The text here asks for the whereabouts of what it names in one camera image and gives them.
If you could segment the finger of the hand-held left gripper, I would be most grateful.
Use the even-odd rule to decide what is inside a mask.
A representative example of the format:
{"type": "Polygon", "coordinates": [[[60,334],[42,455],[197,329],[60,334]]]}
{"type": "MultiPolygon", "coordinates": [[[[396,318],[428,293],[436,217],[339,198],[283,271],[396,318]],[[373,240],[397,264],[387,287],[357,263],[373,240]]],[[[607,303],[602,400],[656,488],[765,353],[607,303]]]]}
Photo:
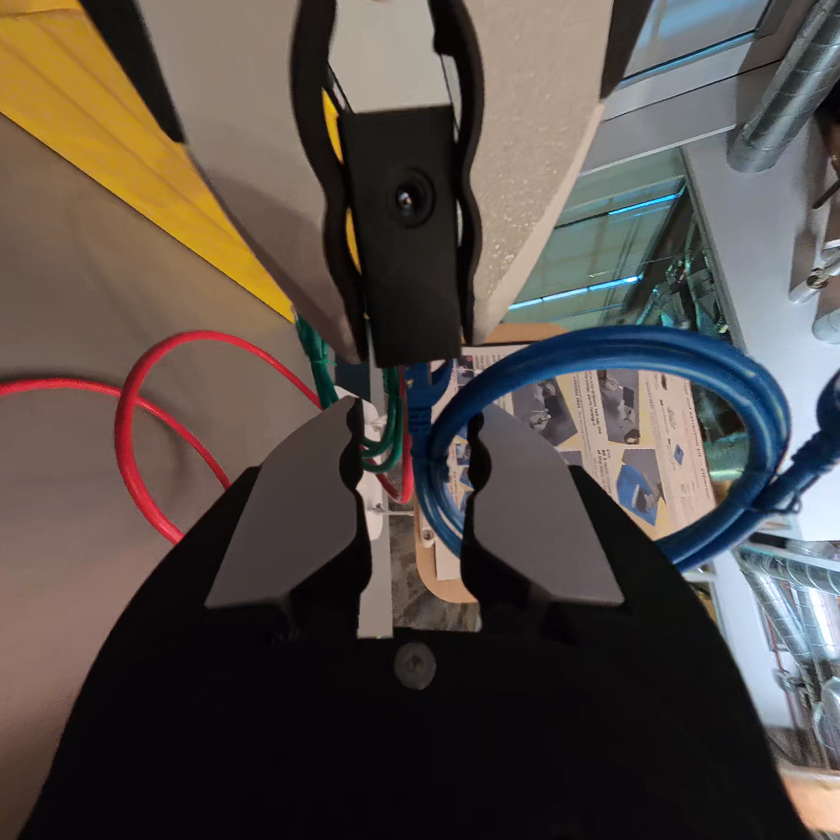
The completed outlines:
{"type": "Polygon", "coordinates": [[[324,249],[327,200],[292,105],[303,2],[142,1],[187,151],[295,312],[345,360],[366,356],[324,249]]]}
{"type": "Polygon", "coordinates": [[[601,121],[611,3],[428,5],[457,80],[458,296],[479,343],[529,278],[601,121]]]}

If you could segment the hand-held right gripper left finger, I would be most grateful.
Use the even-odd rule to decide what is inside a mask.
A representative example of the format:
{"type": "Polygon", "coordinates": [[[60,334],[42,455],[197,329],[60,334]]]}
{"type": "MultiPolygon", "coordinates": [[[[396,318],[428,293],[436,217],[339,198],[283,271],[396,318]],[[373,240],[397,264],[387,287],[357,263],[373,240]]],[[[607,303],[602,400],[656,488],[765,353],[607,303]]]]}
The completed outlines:
{"type": "Polygon", "coordinates": [[[360,634],[372,575],[372,479],[361,455],[370,407],[343,395],[266,457],[206,608],[284,606],[295,624],[332,613],[360,634]]]}

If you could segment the printed instruction poster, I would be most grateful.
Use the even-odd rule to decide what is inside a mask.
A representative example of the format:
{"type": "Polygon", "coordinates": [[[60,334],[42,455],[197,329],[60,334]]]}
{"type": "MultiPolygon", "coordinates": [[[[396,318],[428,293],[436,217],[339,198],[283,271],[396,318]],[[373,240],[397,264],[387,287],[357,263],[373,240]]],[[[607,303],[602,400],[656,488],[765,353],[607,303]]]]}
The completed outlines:
{"type": "Polygon", "coordinates": [[[615,368],[544,375],[495,404],[583,468],[651,538],[717,506],[686,378],[615,368]]]}

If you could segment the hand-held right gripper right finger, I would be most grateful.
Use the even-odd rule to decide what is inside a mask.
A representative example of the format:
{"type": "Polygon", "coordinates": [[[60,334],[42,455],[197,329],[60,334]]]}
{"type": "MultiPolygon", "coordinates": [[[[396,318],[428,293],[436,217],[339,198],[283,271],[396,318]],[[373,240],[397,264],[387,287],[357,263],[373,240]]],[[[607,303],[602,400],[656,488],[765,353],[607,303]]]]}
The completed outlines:
{"type": "Polygon", "coordinates": [[[623,592],[571,470],[500,408],[468,425],[461,579],[485,634],[540,634],[555,607],[619,607],[623,592]]]}

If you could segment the black ethernet switch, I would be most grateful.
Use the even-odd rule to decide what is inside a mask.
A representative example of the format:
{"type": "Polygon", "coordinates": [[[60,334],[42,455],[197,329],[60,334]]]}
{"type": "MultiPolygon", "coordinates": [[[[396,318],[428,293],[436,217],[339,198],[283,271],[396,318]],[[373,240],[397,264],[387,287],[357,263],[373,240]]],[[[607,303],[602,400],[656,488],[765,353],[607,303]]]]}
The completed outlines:
{"type": "Polygon", "coordinates": [[[454,110],[351,112],[339,128],[375,360],[450,359],[461,330],[454,110]]]}

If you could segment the yellow plastic bin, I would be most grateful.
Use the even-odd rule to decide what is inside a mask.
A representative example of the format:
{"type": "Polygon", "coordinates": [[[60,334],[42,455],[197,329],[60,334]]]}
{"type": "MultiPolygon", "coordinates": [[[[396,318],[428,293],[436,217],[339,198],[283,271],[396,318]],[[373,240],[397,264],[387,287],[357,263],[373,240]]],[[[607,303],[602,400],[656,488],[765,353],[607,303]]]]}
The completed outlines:
{"type": "MultiPolygon", "coordinates": [[[[279,314],[288,298],[231,225],[184,141],[170,140],[81,6],[2,2],[2,115],[35,136],[279,314]]],[[[364,326],[345,237],[338,117],[326,115],[335,2],[303,2],[292,43],[292,105],[327,200],[324,249],[353,332],[364,326]]]]}

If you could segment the silver spiral ventilation duct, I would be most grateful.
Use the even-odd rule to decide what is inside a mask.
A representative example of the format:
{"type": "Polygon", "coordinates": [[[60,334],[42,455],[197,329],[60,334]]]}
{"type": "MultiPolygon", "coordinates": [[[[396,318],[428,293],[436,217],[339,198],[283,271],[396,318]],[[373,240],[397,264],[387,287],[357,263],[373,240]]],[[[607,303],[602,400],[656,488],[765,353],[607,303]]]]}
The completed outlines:
{"type": "Polygon", "coordinates": [[[800,28],[728,150],[735,172],[774,167],[839,79],[839,2],[821,1],[800,28]]]}

